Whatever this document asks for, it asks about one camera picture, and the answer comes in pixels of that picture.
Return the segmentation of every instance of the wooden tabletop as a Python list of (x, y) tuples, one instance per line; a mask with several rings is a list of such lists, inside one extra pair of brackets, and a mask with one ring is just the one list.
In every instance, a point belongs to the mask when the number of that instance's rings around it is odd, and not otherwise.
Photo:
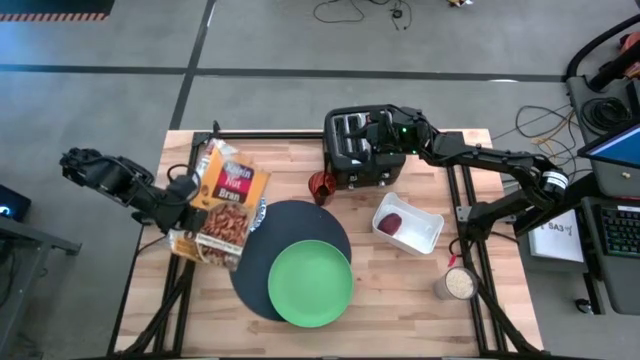
[[(457, 131), (464, 132), (467, 143), (491, 145), (488, 130)], [(166, 185), (165, 172), (169, 166), (188, 162), (192, 134), (192, 131), (167, 134), (158, 186)], [(234, 140), (229, 143), (271, 172), (265, 193), (269, 203), (288, 199), (313, 201), (307, 181), (311, 174), (322, 169), (319, 140)], [(472, 176), (478, 201), (493, 201), (503, 195), (499, 174), (472, 169)], [(466, 203), (460, 172), (458, 179), (462, 202)], [(371, 219), (389, 191), (396, 192), (413, 206), (444, 217), (445, 226), (432, 254), (416, 257), (372, 234)], [(353, 252), (355, 292), (342, 317), (316, 329), (266, 320), (242, 304), (226, 270), (198, 265), (183, 356), (477, 355), (469, 302), (440, 301), (432, 291), (433, 282), (447, 271), (450, 259), (447, 245), (457, 237), (445, 169), (430, 167), (417, 156), (408, 156), (394, 185), (339, 191), (326, 209), (341, 222)], [(494, 229), (513, 235), (504, 225)], [(160, 235), (157, 229), (145, 230), (141, 245)], [(517, 245), (492, 236), (487, 247), (500, 305), (529, 342), (541, 348)], [(138, 257), (116, 350), (129, 346), (158, 309), (168, 259), (167, 245), (150, 247)], [(486, 307), (482, 309), (490, 348), (495, 348), (490, 317)], [(176, 313), (177, 306), (169, 325), (167, 346), (173, 339)]]

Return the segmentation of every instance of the keyboard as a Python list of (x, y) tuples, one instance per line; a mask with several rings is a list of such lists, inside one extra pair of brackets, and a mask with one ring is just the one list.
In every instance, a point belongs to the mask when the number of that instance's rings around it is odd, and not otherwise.
[(640, 208), (600, 208), (605, 253), (640, 258)]

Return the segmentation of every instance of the white container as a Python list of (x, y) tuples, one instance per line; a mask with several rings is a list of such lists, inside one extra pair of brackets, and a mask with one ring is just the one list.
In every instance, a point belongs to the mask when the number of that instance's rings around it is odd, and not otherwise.
[[(402, 218), (402, 224), (393, 236), (378, 230), (380, 221), (391, 213), (396, 213)], [(410, 254), (425, 255), (430, 254), (435, 248), (444, 226), (444, 218), (417, 209), (400, 200), (396, 193), (390, 192), (382, 199), (371, 224), (373, 233), (389, 243)]]

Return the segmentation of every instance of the round plate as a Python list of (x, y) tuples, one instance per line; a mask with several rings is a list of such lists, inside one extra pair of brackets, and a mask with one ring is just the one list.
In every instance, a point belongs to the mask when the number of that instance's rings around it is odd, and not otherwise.
[(349, 262), (324, 241), (304, 240), (287, 247), (269, 272), (273, 307), (297, 326), (318, 327), (334, 321), (352, 295)]

